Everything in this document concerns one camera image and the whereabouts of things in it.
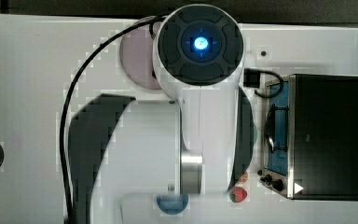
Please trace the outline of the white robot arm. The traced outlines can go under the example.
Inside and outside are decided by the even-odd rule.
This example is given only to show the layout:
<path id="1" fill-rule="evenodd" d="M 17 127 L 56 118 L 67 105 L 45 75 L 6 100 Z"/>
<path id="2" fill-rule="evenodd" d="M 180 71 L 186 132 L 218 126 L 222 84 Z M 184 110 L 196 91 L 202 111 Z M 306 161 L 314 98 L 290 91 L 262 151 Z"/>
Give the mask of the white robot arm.
<path id="1" fill-rule="evenodd" d="M 102 94 L 71 121 L 71 224 L 228 221 L 229 191 L 253 149 L 244 37 L 224 10 L 202 4 L 155 25 L 161 99 Z"/>

